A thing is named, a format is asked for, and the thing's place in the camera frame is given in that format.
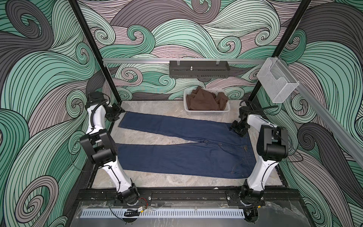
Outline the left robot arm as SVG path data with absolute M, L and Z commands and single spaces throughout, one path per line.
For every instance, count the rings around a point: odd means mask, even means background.
M 115 184 L 117 198 L 128 205 L 137 203 L 139 193 L 131 178 L 124 172 L 117 157 L 116 143 L 106 129 L 105 121 L 115 122 L 125 110 L 102 92 L 87 96 L 88 129 L 80 144 L 92 164 L 107 172 Z

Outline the blue denim trousers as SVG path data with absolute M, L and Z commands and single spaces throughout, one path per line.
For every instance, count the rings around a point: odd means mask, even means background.
M 249 136 L 230 123 L 127 112 L 119 127 L 187 140 L 184 144 L 118 144 L 123 169 L 141 172 L 248 178 L 256 164 Z

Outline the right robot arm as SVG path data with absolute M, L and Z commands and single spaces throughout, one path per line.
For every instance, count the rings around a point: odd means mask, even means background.
M 259 157 L 240 192 L 241 202 L 251 206 L 262 203 L 268 177 L 279 162 L 288 156 L 288 130 L 270 123 L 247 106 L 240 105 L 239 118 L 230 126 L 239 136 L 245 136 L 251 127 L 259 132 L 256 144 Z

